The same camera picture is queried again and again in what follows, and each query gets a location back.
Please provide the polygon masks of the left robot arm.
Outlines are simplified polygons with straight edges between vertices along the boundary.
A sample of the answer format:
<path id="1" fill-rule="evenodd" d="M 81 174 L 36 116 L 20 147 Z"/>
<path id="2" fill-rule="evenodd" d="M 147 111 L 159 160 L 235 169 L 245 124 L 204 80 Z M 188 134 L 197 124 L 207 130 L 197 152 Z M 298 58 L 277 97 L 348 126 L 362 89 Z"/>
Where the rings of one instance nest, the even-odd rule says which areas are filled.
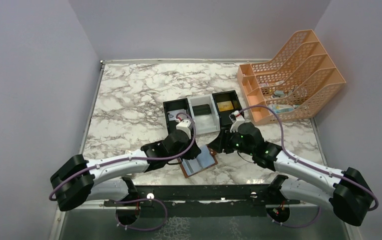
<path id="1" fill-rule="evenodd" d="M 161 169 L 177 158 L 192 160 L 201 152 L 194 135 L 174 130 L 163 140 L 123 155 L 85 159 L 82 154 L 77 154 L 50 177 L 53 190 L 49 200 L 57 202 L 60 211 L 70 211 L 86 201 L 98 200 L 96 187 L 106 181 Z"/>

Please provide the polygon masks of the brown leather card holder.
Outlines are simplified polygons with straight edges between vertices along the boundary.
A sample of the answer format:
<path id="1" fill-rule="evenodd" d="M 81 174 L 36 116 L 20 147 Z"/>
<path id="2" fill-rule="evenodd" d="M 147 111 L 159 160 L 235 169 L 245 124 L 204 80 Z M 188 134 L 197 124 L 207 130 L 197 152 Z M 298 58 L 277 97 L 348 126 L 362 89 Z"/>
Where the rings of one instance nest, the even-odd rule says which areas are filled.
<path id="1" fill-rule="evenodd" d="M 206 145 L 200 147 L 201 153 L 195 159 L 181 159 L 180 168 L 185 178 L 196 175 L 218 164 L 217 153 Z"/>

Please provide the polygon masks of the black and white card tray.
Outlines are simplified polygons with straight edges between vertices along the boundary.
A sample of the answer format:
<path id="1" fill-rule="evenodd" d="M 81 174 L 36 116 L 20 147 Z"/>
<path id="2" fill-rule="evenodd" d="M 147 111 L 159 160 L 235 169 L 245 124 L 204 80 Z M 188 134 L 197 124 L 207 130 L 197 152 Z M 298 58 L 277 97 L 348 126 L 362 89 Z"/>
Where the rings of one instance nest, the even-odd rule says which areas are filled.
<path id="1" fill-rule="evenodd" d="M 241 109 L 235 90 L 163 102 L 168 133 L 176 129 L 175 119 L 178 113 L 191 116 L 196 124 L 197 134 L 202 135 L 219 132 L 222 127 L 231 126 L 230 115 Z"/>

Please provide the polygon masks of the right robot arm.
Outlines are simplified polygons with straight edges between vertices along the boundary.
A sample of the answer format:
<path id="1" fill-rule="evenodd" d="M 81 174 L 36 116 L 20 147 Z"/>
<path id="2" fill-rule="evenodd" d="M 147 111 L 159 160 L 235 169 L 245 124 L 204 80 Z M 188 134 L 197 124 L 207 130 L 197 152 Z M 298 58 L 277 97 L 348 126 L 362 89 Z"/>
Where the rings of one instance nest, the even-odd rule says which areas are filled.
<path id="1" fill-rule="evenodd" d="M 349 167 L 342 171 L 300 158 L 266 141 L 250 122 L 241 124 L 237 131 L 222 128 L 208 146 L 219 154 L 250 155 L 259 167 L 278 172 L 262 192 L 275 204 L 288 200 L 314 204 L 332 210 L 340 220 L 356 227 L 373 205 L 371 190 L 358 170 Z"/>

